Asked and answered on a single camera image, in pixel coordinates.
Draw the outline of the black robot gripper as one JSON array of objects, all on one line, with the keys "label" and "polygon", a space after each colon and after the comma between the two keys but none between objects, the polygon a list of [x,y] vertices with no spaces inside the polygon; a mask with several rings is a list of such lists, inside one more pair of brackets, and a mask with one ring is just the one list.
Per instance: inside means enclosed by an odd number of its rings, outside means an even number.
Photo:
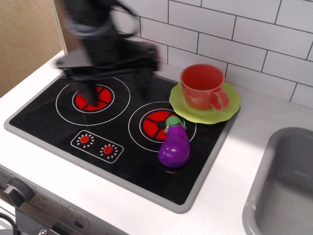
[{"label": "black robot gripper", "polygon": [[158,70],[158,51],[153,44],[128,39],[127,34],[109,32],[76,33],[82,46],[56,62],[57,68],[78,82],[78,91],[93,107],[97,106],[96,80],[134,73],[139,95],[148,99],[154,72]]}]

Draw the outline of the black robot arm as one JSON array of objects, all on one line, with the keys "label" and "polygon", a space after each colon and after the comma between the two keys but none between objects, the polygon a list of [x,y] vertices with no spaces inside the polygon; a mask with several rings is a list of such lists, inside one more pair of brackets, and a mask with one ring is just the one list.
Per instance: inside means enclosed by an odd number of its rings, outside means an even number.
[{"label": "black robot arm", "polygon": [[110,11],[113,6],[120,6],[133,17],[136,15],[117,0],[65,0],[63,4],[69,14],[66,26],[82,42],[82,47],[57,61],[67,81],[96,106],[98,80],[132,74],[140,95],[147,98],[152,76],[158,70],[157,48],[130,40],[138,29],[128,34],[118,33]]}]

